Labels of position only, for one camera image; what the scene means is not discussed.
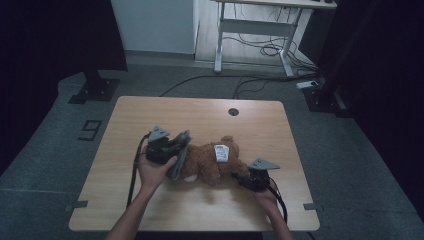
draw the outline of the round hole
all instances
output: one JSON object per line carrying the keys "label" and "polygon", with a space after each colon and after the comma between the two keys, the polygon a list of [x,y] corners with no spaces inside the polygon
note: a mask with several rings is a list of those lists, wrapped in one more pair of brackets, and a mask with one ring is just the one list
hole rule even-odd
{"label": "round hole", "polygon": [[237,109],[235,109],[235,108],[230,108],[230,110],[228,110],[228,113],[231,115],[231,116],[237,116],[238,114],[239,114],[239,111],[237,110]]}

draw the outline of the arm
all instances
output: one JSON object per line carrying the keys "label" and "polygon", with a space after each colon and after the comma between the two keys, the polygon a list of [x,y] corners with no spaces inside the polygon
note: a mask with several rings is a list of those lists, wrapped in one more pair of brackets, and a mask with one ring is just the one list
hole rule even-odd
{"label": "arm", "polygon": [[145,152],[146,148],[143,149],[138,164],[138,172],[142,182],[140,191],[115,223],[115,226],[106,237],[107,240],[134,239],[147,204],[162,183],[168,169],[177,161],[177,157],[172,157],[165,165],[157,165],[146,159]]}
{"label": "arm", "polygon": [[[273,181],[270,181],[272,188],[276,189],[277,186]],[[294,239],[283,216],[278,209],[278,203],[275,196],[267,189],[263,192],[256,192],[255,199],[259,202],[265,210],[266,215],[271,221],[272,229],[274,229],[277,239],[279,240],[292,240]]]}

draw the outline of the white label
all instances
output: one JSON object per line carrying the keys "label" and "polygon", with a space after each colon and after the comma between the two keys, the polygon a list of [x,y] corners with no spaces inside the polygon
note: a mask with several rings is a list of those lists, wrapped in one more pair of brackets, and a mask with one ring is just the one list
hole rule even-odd
{"label": "white label", "polygon": [[225,145],[215,145],[215,155],[217,162],[228,162],[230,149]]}

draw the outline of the brown teddy bear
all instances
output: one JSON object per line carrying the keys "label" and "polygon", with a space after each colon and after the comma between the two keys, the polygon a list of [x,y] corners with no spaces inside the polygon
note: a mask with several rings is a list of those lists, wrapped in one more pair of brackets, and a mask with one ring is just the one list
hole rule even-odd
{"label": "brown teddy bear", "polygon": [[[229,148],[227,162],[217,161],[216,145],[225,145]],[[232,136],[225,136],[219,142],[200,147],[189,144],[180,177],[187,182],[195,181],[200,177],[203,182],[214,186],[230,177],[232,172],[240,176],[249,176],[247,165],[238,158],[239,151],[239,146],[234,142]]]}

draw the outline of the wooden table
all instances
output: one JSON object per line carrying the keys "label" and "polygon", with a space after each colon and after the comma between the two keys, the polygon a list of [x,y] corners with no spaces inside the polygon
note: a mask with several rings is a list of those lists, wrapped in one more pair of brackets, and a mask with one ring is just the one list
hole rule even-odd
{"label": "wooden table", "polygon": [[[230,108],[239,115],[231,116]],[[137,145],[155,125],[168,130],[170,138],[189,129],[195,145],[234,136],[246,164],[261,157],[281,166],[269,174],[287,205],[289,228],[319,228],[316,211],[304,209],[303,204],[313,201],[281,102],[121,97],[79,197],[88,205],[74,209],[72,230],[112,228],[126,207]],[[139,187],[137,176],[135,192]],[[209,187],[200,179],[194,183],[166,179],[151,199],[139,230],[268,231],[271,226],[252,193],[235,180]]]}
{"label": "wooden table", "polygon": [[[218,45],[215,52],[215,66],[214,71],[216,73],[221,72],[222,68],[222,35],[224,32],[228,33],[244,33],[244,34],[256,34],[266,36],[279,36],[286,37],[287,41],[284,44],[282,51],[279,56],[283,64],[284,70],[287,77],[294,77],[291,61],[288,57],[288,51],[290,49],[291,42],[299,23],[302,9],[335,9],[337,4],[333,1],[331,3],[325,3],[324,0],[320,2],[312,0],[211,0],[222,4],[221,13],[219,18],[219,29],[218,29]],[[256,4],[256,5],[269,5],[269,6],[281,6],[281,7],[294,7],[298,8],[295,19],[291,23],[281,22],[263,22],[263,21],[251,21],[243,19],[226,19],[224,18],[225,3],[239,3],[239,4]]]}

